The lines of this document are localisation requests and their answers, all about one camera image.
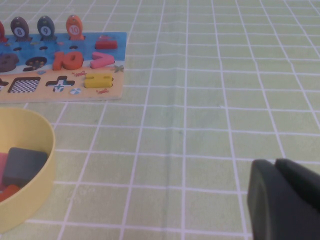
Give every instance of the gray block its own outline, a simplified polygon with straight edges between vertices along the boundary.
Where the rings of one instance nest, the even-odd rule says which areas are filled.
[[[34,151],[18,147],[9,150],[2,183],[6,186],[14,184],[23,188],[42,169],[48,155],[42,151]]]

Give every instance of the orange fish peg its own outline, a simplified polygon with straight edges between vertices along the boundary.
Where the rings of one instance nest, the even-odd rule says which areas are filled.
[[[77,15],[70,15],[66,20],[65,27],[66,31],[70,35],[71,41],[85,40],[85,37],[82,35],[82,21]]]

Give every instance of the red rectangle piece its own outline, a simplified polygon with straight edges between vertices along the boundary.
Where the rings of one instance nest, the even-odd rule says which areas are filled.
[[[118,48],[117,41],[96,41],[95,49],[116,49]]]

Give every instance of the checkered cutout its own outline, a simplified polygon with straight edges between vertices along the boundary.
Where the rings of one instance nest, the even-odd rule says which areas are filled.
[[[36,90],[40,80],[18,80],[14,83],[10,93],[32,93]]]

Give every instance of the yellow equals sign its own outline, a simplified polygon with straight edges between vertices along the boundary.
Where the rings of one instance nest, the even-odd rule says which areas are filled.
[[[87,73],[84,79],[84,87],[87,89],[111,88],[112,74]]]

